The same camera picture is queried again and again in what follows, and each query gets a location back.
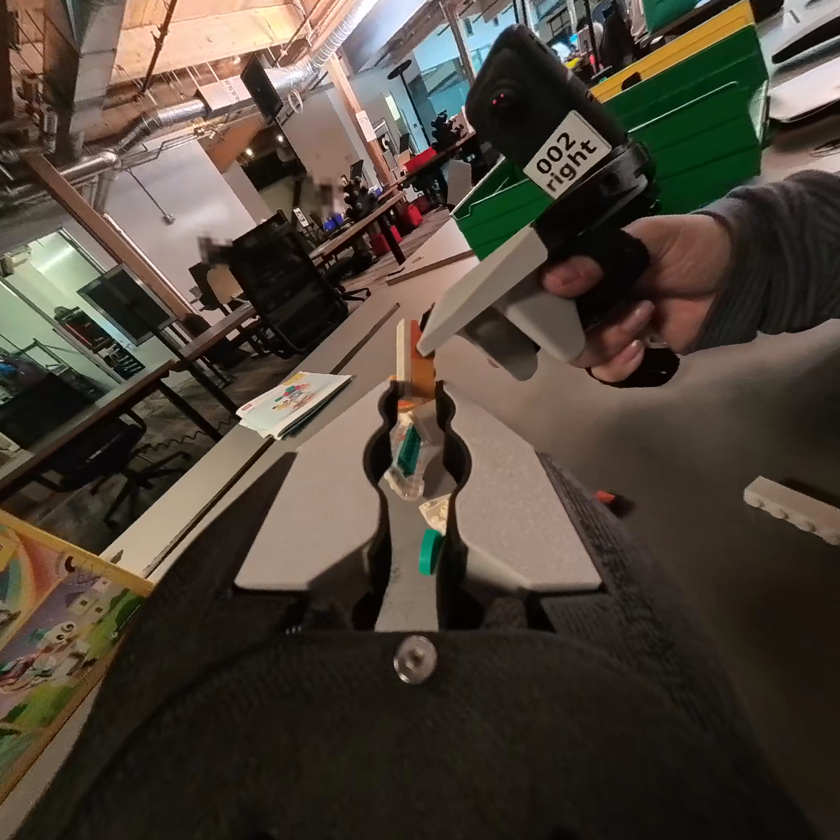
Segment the hanging black screen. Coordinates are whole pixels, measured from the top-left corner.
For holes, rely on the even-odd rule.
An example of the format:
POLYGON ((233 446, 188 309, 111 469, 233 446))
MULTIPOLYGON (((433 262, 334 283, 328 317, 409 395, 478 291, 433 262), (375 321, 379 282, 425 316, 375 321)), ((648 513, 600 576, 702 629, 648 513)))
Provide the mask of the hanging black screen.
POLYGON ((248 58, 240 74, 240 80, 263 118, 268 123, 276 122, 284 104, 270 79, 267 68, 257 54, 248 58))

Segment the black mesh office chair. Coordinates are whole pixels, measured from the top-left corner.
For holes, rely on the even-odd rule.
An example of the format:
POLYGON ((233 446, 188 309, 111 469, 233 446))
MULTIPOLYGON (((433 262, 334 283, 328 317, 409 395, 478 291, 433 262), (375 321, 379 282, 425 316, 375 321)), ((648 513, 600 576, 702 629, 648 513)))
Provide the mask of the black mesh office chair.
POLYGON ((269 351, 285 360, 309 355, 350 314, 307 245, 276 215, 234 239, 227 254, 234 278, 271 333, 269 351))

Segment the white lego wing plate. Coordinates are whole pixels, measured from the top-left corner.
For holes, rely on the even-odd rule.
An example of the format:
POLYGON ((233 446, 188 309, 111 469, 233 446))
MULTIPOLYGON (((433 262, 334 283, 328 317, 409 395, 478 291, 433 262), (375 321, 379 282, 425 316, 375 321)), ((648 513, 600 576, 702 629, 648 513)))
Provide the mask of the white lego wing plate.
POLYGON ((742 493, 746 504, 772 517, 789 522, 801 531, 839 545, 839 508, 763 476, 754 479, 742 493))

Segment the black floor lamp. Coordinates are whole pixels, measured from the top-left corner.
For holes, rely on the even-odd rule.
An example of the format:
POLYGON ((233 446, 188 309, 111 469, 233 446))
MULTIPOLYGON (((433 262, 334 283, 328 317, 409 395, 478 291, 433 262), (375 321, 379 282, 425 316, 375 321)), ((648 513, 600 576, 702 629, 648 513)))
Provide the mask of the black floor lamp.
POLYGON ((411 59, 405 59, 405 60, 403 60, 403 61, 399 62, 399 63, 398 63, 398 64, 397 64, 397 65, 396 65, 396 66, 395 66, 395 67, 394 67, 394 68, 393 68, 393 69, 392 69, 392 70, 391 70, 391 71, 387 74, 387 78, 388 78, 388 80, 393 80, 393 79, 398 78, 398 79, 401 81, 401 83, 402 83, 402 85, 403 85, 403 87, 404 87, 404 89, 405 89, 406 95, 407 95, 407 97, 408 97, 408 100, 409 100, 409 102, 410 102, 410 103, 411 103, 411 105, 412 105, 412 108, 413 108, 413 110, 414 110, 414 114, 415 114, 415 116, 416 116, 416 120, 417 120, 417 122, 418 122, 418 124, 419 124, 419 128, 420 128, 420 130, 421 130, 421 131, 422 131, 422 133, 423 133, 423 136, 424 136, 424 138, 425 138, 425 141, 426 141, 426 143, 427 143, 427 146, 431 147, 431 146, 432 146, 432 144, 433 144, 433 142, 429 139, 428 133, 427 133, 427 131, 426 131, 425 125, 424 125, 423 120, 422 120, 421 113, 420 113, 420 111, 419 111, 419 109, 418 109, 418 107, 417 107, 417 104, 416 104, 416 102, 415 102, 415 100, 414 100, 413 94, 412 94, 412 92, 411 92, 411 90, 410 90, 410 88, 409 88, 409 86, 408 86, 407 79, 406 79, 406 72, 407 72, 407 71, 411 68, 411 66, 412 66, 412 60, 411 60, 411 59))

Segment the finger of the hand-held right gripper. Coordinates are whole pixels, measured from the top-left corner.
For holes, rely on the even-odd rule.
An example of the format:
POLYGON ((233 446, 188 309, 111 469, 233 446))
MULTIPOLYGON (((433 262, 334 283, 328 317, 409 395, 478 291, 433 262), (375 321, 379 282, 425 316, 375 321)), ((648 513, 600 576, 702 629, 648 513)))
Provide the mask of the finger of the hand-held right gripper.
POLYGON ((519 382, 531 379, 538 369, 538 345, 495 308, 470 320, 461 337, 519 382))
POLYGON ((563 363, 585 349, 585 333, 572 300, 547 292, 540 279, 549 251, 534 229, 523 229, 463 275, 434 304, 418 352, 428 357, 466 324, 495 308, 539 347, 563 363))

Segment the silver air duct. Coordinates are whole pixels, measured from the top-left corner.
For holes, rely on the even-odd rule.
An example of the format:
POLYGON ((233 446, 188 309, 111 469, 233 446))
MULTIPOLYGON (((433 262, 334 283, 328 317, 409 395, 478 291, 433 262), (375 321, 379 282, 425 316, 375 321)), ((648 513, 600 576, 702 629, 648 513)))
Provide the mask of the silver air duct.
POLYGON ((143 112, 116 135, 110 144, 73 164, 61 167, 59 173, 66 181, 73 183, 106 171, 117 172, 123 168, 124 157, 138 144, 164 130, 204 120, 210 111, 209 105, 201 97, 193 97, 178 104, 143 112))

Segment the monitor on floor stand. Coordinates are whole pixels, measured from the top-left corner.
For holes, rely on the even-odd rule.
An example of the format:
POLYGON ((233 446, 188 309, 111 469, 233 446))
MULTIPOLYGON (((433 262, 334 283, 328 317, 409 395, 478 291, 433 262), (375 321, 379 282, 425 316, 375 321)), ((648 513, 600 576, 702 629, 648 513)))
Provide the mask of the monitor on floor stand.
POLYGON ((123 264, 90 280, 77 294, 136 347, 176 321, 174 312, 123 264))

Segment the white orange lego body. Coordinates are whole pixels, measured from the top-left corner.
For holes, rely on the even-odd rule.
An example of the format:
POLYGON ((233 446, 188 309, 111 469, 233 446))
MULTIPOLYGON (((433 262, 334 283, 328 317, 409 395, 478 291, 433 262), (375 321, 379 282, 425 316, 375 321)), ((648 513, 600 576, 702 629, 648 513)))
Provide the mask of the white orange lego body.
POLYGON ((435 398, 434 356, 417 350, 421 337, 419 321, 401 319, 395 331, 395 371, 391 379, 398 391, 399 413, 409 413, 435 398))

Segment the person's right forearm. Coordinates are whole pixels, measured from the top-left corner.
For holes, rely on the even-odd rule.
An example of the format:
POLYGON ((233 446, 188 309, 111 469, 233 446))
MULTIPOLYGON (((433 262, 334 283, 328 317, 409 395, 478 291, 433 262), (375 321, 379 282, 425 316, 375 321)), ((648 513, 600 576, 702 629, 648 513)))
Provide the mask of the person's right forearm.
POLYGON ((804 170, 743 185, 696 215, 726 229, 731 257, 688 354, 838 319, 837 173, 804 170))

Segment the lego instruction booklet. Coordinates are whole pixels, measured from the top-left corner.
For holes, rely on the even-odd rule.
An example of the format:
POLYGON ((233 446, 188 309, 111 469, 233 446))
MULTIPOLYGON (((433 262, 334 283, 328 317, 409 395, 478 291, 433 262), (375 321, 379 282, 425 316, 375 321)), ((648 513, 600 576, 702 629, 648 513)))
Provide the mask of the lego instruction booklet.
POLYGON ((351 374, 300 371, 241 406, 236 417, 262 438, 283 440, 297 434, 353 380, 351 374))

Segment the person's right hand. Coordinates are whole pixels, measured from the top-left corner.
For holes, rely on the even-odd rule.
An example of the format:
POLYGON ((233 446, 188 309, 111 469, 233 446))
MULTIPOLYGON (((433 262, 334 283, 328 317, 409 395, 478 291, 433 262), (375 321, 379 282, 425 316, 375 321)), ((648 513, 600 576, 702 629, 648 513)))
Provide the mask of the person's right hand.
POLYGON ((648 266, 629 301, 586 334, 583 351, 572 361, 605 383, 633 374, 648 340, 687 353, 732 257, 726 227, 705 214, 642 217, 625 230, 645 245, 648 266))

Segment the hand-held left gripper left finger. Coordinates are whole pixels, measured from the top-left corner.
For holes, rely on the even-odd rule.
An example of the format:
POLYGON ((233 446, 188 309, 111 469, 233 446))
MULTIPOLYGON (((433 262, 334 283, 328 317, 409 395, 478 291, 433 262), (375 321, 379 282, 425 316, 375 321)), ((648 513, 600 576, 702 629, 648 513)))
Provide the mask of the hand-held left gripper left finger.
POLYGON ((299 447, 235 578, 247 592, 348 595, 389 535, 380 482, 400 387, 384 381, 299 447))

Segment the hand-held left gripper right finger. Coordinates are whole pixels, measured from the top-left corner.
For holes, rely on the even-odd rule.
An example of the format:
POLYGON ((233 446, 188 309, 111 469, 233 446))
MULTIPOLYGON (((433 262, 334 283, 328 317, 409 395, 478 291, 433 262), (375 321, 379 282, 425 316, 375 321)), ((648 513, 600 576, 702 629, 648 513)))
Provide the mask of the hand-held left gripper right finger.
POLYGON ((437 578, 453 591, 594 592, 591 552, 544 458, 455 385, 436 386, 443 465, 455 486, 437 578))

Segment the wooden support post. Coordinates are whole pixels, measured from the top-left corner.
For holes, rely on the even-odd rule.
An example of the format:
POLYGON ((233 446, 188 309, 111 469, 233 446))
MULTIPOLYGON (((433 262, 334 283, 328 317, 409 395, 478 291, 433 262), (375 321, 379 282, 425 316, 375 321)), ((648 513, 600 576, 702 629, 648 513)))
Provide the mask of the wooden support post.
POLYGON ((23 162, 43 187, 96 242, 118 263, 125 265, 151 289, 179 320, 193 313, 186 300, 133 246, 115 225, 95 210, 42 154, 25 154, 23 162))
POLYGON ((337 53, 332 54, 325 67, 335 90, 339 94, 339 99, 351 120, 353 129, 364 143, 377 179, 384 186, 391 186, 394 183, 392 171, 386 163, 382 149, 376 139, 370 118, 366 111, 362 109, 337 53))

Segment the green plastic bin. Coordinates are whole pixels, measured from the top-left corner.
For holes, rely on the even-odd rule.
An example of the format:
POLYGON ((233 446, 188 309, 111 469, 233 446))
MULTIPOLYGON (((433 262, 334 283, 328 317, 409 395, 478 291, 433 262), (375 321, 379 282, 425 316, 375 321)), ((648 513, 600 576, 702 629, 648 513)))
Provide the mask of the green plastic bin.
POLYGON ((754 26, 602 104, 651 155, 658 209, 685 214, 760 173, 768 85, 754 26))

